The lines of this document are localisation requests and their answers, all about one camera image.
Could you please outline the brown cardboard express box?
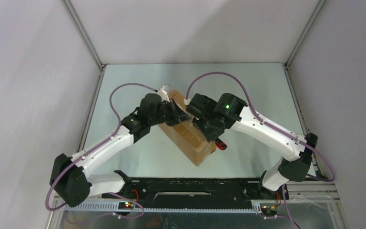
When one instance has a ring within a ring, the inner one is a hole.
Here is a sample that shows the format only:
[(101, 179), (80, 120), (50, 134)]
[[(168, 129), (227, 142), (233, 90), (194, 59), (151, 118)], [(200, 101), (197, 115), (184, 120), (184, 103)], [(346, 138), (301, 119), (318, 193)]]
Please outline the brown cardboard express box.
[(182, 153), (197, 167), (216, 149), (213, 142), (207, 142), (203, 134), (193, 124), (193, 116), (189, 120), (174, 126), (159, 124), (158, 127), (173, 141)]

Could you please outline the red black utility knife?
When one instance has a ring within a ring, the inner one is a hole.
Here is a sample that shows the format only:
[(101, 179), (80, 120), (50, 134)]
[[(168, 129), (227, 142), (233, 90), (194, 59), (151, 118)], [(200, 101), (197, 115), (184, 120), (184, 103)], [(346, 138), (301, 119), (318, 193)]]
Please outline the red black utility knife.
[(223, 142), (221, 139), (217, 138), (214, 140), (214, 143), (218, 149), (221, 151), (225, 151), (227, 149), (227, 144)]

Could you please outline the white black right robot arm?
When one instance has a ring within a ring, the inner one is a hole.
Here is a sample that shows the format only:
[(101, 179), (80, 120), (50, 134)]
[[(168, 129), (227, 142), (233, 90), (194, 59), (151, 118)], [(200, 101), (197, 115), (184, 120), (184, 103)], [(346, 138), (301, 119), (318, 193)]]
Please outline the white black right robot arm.
[(222, 94), (218, 101), (195, 94), (191, 100), (183, 102), (186, 111), (194, 116), (193, 125), (208, 142), (221, 146), (219, 137), (226, 129), (232, 129), (255, 138), (281, 155), (280, 161), (261, 177), (258, 193), (263, 199), (271, 199), (288, 181), (304, 181), (315, 147), (306, 136), (274, 126), (269, 119), (257, 119), (244, 100), (230, 93)]

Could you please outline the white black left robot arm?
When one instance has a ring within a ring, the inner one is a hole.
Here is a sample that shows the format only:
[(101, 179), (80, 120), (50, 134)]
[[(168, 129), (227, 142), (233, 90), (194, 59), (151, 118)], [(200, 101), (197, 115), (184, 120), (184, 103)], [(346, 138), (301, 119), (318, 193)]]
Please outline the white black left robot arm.
[(96, 145), (72, 156), (57, 156), (51, 172), (50, 191), (55, 191), (69, 207), (80, 205), (90, 196), (109, 192), (122, 199), (129, 197), (132, 186), (121, 175), (95, 175), (93, 172), (112, 156), (149, 134), (152, 126), (175, 126), (190, 119), (173, 99), (147, 94), (140, 105), (120, 121), (116, 130)]

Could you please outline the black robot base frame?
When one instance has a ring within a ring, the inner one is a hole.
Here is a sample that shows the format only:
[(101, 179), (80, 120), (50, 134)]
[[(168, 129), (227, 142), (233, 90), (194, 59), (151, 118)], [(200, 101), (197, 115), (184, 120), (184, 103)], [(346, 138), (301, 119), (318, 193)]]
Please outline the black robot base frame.
[(90, 198), (74, 211), (128, 213), (259, 213), (289, 201), (289, 189), (262, 194), (256, 178), (153, 178), (128, 177), (118, 192)]

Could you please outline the aluminium left corner post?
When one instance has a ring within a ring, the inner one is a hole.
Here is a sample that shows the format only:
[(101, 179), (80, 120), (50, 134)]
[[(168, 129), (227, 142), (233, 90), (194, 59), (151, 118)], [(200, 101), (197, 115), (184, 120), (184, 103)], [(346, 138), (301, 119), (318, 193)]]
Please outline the aluminium left corner post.
[(71, 0), (62, 0), (61, 2), (63, 4), (65, 10), (67, 11), (72, 23), (74, 24), (76, 31), (80, 35), (82, 42), (86, 46), (89, 54), (93, 58), (98, 69), (100, 71), (102, 71), (104, 68), (104, 64), (101, 61), (101, 59), (94, 47), (94, 44), (92, 43), (90, 36), (89, 36), (87, 30), (85, 29), (83, 22), (80, 19), (80, 16), (79, 16), (78, 12), (76, 11), (72, 1)]

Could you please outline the aluminium corner post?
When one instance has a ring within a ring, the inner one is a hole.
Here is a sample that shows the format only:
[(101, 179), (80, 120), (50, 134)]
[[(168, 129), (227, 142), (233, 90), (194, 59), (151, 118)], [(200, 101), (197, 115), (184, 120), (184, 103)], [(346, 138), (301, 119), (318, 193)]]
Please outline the aluminium corner post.
[(323, 10), (324, 6), (326, 5), (327, 0), (319, 0), (315, 5), (312, 13), (310, 14), (305, 26), (303, 27), (300, 36), (298, 37), (294, 47), (292, 48), (289, 57), (287, 58), (284, 66), (286, 69), (289, 69), (292, 62), (294, 61), (298, 51), (300, 50), (301, 46), (303, 45), (307, 35), (311, 31), (312, 27), (314, 26), (315, 21), (320, 16), (321, 11)]
[(98, 69), (100, 71), (102, 71), (104, 68), (104, 64), (101, 61), (101, 59), (94, 47), (94, 44), (92, 43), (90, 36), (89, 36), (87, 30), (85, 29), (83, 22), (80, 19), (80, 16), (79, 16), (78, 12), (76, 11), (72, 1), (71, 0), (62, 0), (61, 2), (63, 4), (65, 10), (67, 11), (72, 23), (74, 24), (76, 31), (80, 35), (82, 42), (86, 46), (89, 54), (93, 58)]

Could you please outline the aluminium right corner post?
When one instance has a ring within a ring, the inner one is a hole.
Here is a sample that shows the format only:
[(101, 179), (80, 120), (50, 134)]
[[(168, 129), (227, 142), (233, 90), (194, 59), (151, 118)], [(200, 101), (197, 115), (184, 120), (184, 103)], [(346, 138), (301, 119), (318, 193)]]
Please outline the aluminium right corner post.
[(287, 58), (284, 66), (286, 69), (289, 69), (292, 62), (294, 61), (298, 51), (300, 50), (301, 46), (303, 45), (307, 35), (311, 31), (312, 27), (314, 26), (315, 21), (320, 16), (321, 11), (323, 10), (324, 6), (326, 5), (327, 0), (319, 0), (315, 5), (312, 13), (310, 14), (305, 26), (303, 27), (300, 36), (298, 37), (294, 47), (292, 48), (289, 57)]

